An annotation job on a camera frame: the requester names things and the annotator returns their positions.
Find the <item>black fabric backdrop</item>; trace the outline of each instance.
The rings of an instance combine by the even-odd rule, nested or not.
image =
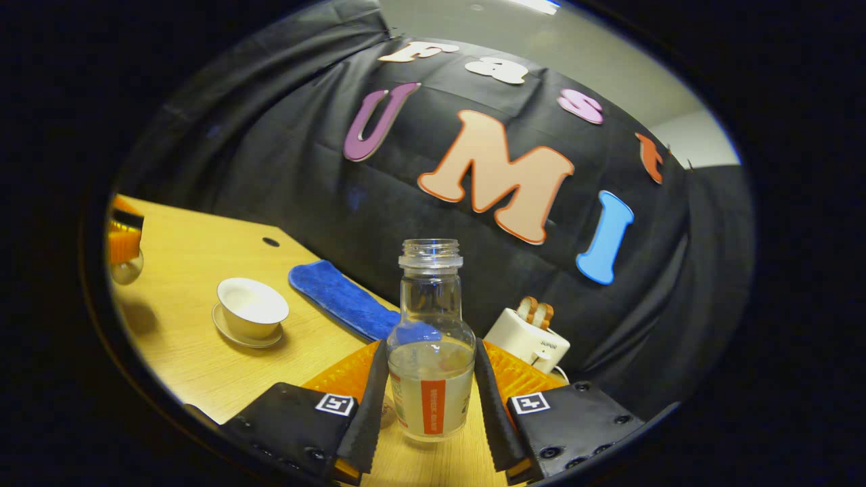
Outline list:
[[[656,185],[634,133],[660,149],[662,141],[592,89],[528,60],[447,40],[460,50],[377,61],[412,40],[429,39],[390,39],[374,1],[323,3],[271,25],[161,107],[127,161],[120,191],[277,225],[395,303],[402,241],[457,238],[463,316],[477,335],[504,307],[533,295],[554,306],[552,326],[572,344],[560,362],[570,379],[595,380],[645,419],[684,399],[723,351],[746,302],[754,248],[742,169],[688,172],[662,150],[664,184]],[[483,56],[526,66],[525,84],[463,67]],[[411,81],[422,86],[377,152],[360,163],[345,159],[343,139],[364,96]],[[597,100],[604,124],[561,109],[563,88]],[[469,191],[452,204],[418,188],[417,177],[436,168],[459,132],[462,109],[500,120],[512,159],[550,146],[574,164],[543,245],[498,227],[493,214],[508,197],[475,213]],[[600,190],[635,213],[610,286],[586,278],[574,262],[598,224]]]

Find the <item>blue towel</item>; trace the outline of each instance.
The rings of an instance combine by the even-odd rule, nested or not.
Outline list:
[[[386,340],[400,314],[379,304],[373,296],[346,279],[333,264],[318,261],[299,265],[288,272],[288,283],[325,310],[334,320],[351,328],[368,341]],[[399,330],[401,343],[438,341],[439,332],[425,324]]]

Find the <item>white teacup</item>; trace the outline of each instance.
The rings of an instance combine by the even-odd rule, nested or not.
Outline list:
[[[269,286],[232,277],[216,286],[223,315],[232,333],[253,339],[272,334],[288,316],[288,303]]]

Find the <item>purple letter u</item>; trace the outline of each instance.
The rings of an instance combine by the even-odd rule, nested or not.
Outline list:
[[[385,107],[382,118],[376,124],[376,129],[373,130],[370,137],[362,140],[361,134],[364,132],[364,127],[370,121],[370,116],[376,105],[388,94],[388,90],[380,89],[365,96],[364,101],[361,102],[361,109],[355,115],[355,120],[352,122],[352,126],[349,127],[349,133],[346,134],[346,143],[343,144],[343,155],[346,156],[346,159],[357,162],[372,156],[378,147],[382,145],[385,135],[391,130],[391,125],[397,118],[397,114],[400,112],[400,108],[403,107],[406,99],[420,86],[421,83],[414,82],[405,83],[394,88],[391,91],[391,100],[388,101],[388,106]]]

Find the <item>foam letter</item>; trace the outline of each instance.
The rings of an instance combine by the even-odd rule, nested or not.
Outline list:
[[[391,130],[391,125],[397,118],[397,114],[400,112],[400,108],[403,107],[406,99],[420,86],[421,83],[405,83],[394,88],[391,92],[388,106],[385,107],[385,111],[376,124],[376,128],[373,129],[373,133],[370,134],[367,140],[362,140],[361,134],[364,133],[364,127],[367,126],[370,115],[372,115],[378,103],[388,94],[388,90],[380,89],[365,96],[364,101],[361,102],[361,109],[355,115],[355,120],[352,121],[352,126],[349,127],[349,133],[346,134],[346,142],[343,144],[343,155],[346,156],[346,159],[360,161],[372,156],[379,146],[382,145],[385,135]]]
[[[435,54],[439,54],[442,51],[445,52],[455,52],[459,49],[459,47],[452,44],[439,44],[436,42],[409,42],[409,45],[400,49],[394,54],[383,55],[378,58],[380,61],[388,61],[388,62],[413,62],[415,61],[415,56],[418,57],[430,57]]]
[[[584,276],[606,286],[613,282],[613,261],[623,242],[625,227],[635,221],[635,214],[611,192],[598,192],[598,200],[603,206],[601,219],[590,249],[578,255],[577,264]]]
[[[495,57],[482,57],[480,61],[472,61],[466,65],[466,69],[513,85],[523,84],[523,75],[529,72],[529,69],[516,62]]]
[[[561,107],[578,117],[597,125],[604,120],[601,116],[601,105],[589,96],[574,91],[573,89],[562,90],[562,96],[556,99]]]
[[[662,174],[658,171],[658,165],[656,162],[658,164],[664,164],[664,162],[662,161],[662,156],[658,155],[658,152],[656,151],[656,144],[640,133],[635,133],[635,135],[641,141],[641,161],[643,161],[643,168],[647,170],[653,181],[661,184]]]
[[[544,243],[544,223],[562,180],[574,174],[571,161],[550,147],[535,147],[511,162],[505,126],[497,119],[471,110],[457,112],[463,127],[434,172],[418,177],[422,190],[457,202],[466,192],[460,186],[472,166],[472,209],[490,209],[510,192],[505,208],[494,214],[508,233],[533,245]]]

